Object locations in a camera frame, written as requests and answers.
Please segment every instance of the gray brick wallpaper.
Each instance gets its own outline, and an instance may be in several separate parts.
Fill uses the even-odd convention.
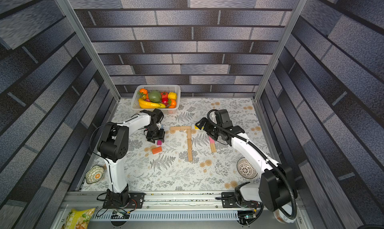
[[[49,228],[116,101],[55,0],[1,4],[0,227]],[[126,65],[109,71],[132,74]]]
[[[252,96],[297,0],[69,1],[120,93],[172,82]]]
[[[308,0],[260,100],[316,229],[384,224],[383,13]]]

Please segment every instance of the wooden block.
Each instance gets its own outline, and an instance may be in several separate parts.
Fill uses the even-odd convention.
[[[192,150],[192,139],[187,139],[188,141],[188,150]]]
[[[184,131],[184,130],[191,129],[191,126],[171,126],[169,127],[169,129],[171,131]]]
[[[192,161],[193,158],[192,158],[192,149],[188,149],[188,161]]]
[[[191,138],[192,138],[191,129],[187,129],[187,138],[188,138],[188,139],[191,139]]]
[[[156,153],[159,153],[161,151],[163,151],[163,150],[161,149],[161,146],[159,146],[159,147],[156,147],[156,148],[152,149],[152,154],[156,154]]]
[[[215,144],[210,144],[211,145],[211,152],[217,152]]]

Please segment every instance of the patterned bowl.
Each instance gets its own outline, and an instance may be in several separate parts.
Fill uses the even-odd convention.
[[[92,184],[98,182],[104,173],[104,168],[99,165],[94,165],[87,173],[85,174],[85,179],[87,184]]]

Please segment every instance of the table surface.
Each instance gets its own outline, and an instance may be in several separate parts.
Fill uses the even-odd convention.
[[[127,120],[137,111],[131,109],[132,99],[121,99],[113,122]],[[176,114],[165,114],[161,122],[166,131],[162,152],[152,154],[157,147],[145,140],[143,130],[129,137],[128,152],[123,158],[126,180],[130,191],[225,191],[233,190],[246,181],[259,183],[260,176],[243,178],[237,171],[237,162],[243,155],[228,145],[218,142],[212,153],[204,131],[192,130],[193,161],[188,161],[186,131],[171,133],[170,126],[192,126],[207,117],[211,109],[226,109],[233,125],[241,126],[255,145],[269,155],[264,135],[256,117],[251,98],[181,98]],[[105,168],[102,158],[92,165]],[[108,174],[93,184],[84,183],[82,191],[105,191]]]

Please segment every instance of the robotic arm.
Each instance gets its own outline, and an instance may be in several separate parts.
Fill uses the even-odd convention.
[[[122,159],[128,150],[128,137],[138,129],[144,127],[147,131],[147,141],[155,143],[156,140],[164,142],[164,129],[160,129],[160,122],[164,115],[161,110],[142,110],[121,123],[110,123],[104,127],[97,150],[104,158],[109,173],[109,187],[107,190],[104,208],[123,208],[129,203],[128,184],[125,180],[124,161]]]
[[[213,111],[214,117],[211,119],[210,114]],[[127,121],[109,123],[105,126],[97,144],[97,150],[104,158],[109,173],[109,187],[103,208],[124,208],[129,203],[130,195],[124,174],[124,162],[120,160],[127,153],[128,137],[134,131],[144,127],[147,131],[147,141],[164,142],[165,133],[160,129],[163,117],[161,110],[142,110],[137,116]],[[262,202],[270,211],[278,210],[284,214],[285,222],[295,221],[297,190],[293,172],[289,166],[279,164],[254,145],[240,126],[233,126],[227,110],[210,110],[207,118],[202,118],[195,125],[200,130],[206,131],[214,140],[221,136],[228,145],[242,153],[261,174],[260,185],[248,182],[235,188],[234,198],[238,205],[247,206],[251,201]]]
[[[293,171],[289,166],[279,164],[254,145],[240,126],[233,126],[227,110],[210,110],[207,118],[202,118],[195,125],[214,140],[221,136],[261,174],[260,185],[248,182],[235,188],[238,205],[247,206],[251,201],[262,202],[270,211],[279,210],[278,212],[284,214],[284,221],[295,221],[297,190]]]

